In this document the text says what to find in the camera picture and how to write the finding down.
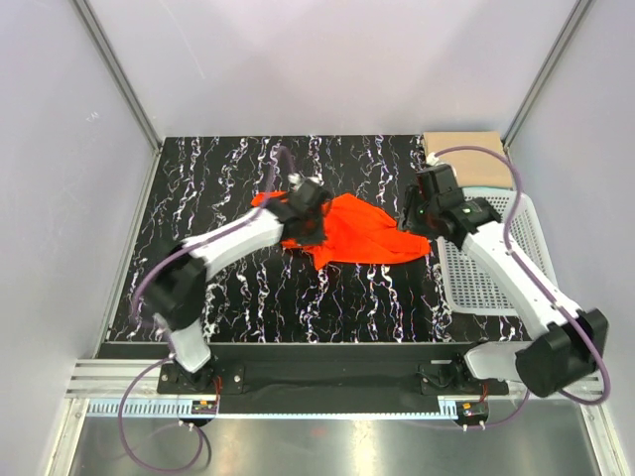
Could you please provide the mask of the orange t shirt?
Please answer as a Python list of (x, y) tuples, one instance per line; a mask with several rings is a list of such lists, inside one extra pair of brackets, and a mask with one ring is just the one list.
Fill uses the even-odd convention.
[(287, 250), (302, 250), (313, 256), (318, 270), (329, 263), (396, 265), (431, 253), (430, 241), (401, 231), (384, 210), (350, 193), (339, 195), (325, 205), (326, 239), (318, 245), (301, 245), (295, 239), (281, 242)]

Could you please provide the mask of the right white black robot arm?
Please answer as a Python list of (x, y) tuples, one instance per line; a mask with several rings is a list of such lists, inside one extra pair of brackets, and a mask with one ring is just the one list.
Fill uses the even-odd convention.
[(608, 320), (582, 309), (529, 260), (511, 237), (511, 220), (484, 197), (468, 199), (447, 164), (426, 167), (408, 187), (399, 227), (430, 239), (442, 238), (476, 263), (522, 319), (527, 342), (485, 342), (450, 368), (453, 386), (472, 393), (485, 380), (519, 382), (540, 398), (597, 372), (607, 400), (611, 380), (603, 361)]

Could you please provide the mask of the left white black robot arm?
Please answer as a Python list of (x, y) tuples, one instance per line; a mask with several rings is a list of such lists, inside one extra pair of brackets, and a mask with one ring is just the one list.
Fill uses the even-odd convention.
[(192, 392), (206, 391), (214, 379), (213, 354), (200, 322), (208, 283), (233, 263), (285, 240), (313, 246), (326, 239), (332, 193), (315, 178), (292, 174), (290, 181), (281, 195), (267, 190), (236, 220), (175, 245), (134, 294), (132, 309), (144, 302), (167, 330), (170, 363)]

